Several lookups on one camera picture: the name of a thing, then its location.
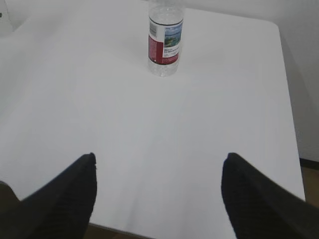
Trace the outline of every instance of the baseboard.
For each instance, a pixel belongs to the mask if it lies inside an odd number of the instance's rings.
[[[300,159],[300,166],[305,168],[310,168],[314,170],[319,170],[319,162],[308,160],[308,159]]]

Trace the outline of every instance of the bottle label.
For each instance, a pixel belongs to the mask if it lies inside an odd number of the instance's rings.
[[[169,65],[178,60],[183,21],[164,25],[150,19],[149,58],[160,65]]]

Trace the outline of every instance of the white table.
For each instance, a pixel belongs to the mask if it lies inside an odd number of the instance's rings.
[[[187,9],[179,70],[159,78],[146,2],[38,4],[0,39],[0,177],[19,198],[88,152],[91,222],[146,237],[235,238],[220,192],[229,152],[304,198],[274,24]]]
[[[12,33],[12,26],[9,21],[8,12],[4,0],[0,0],[0,37]]]

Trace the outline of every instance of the water bottle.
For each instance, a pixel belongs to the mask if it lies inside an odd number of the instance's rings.
[[[149,69],[157,76],[177,70],[184,9],[183,0],[149,0]]]

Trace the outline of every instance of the wooden floor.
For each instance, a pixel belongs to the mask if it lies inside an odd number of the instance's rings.
[[[301,167],[306,201],[319,208],[319,170]],[[10,209],[18,203],[11,188],[0,181],[0,212]],[[138,239],[131,235],[120,234],[112,230],[90,225],[84,239]]]

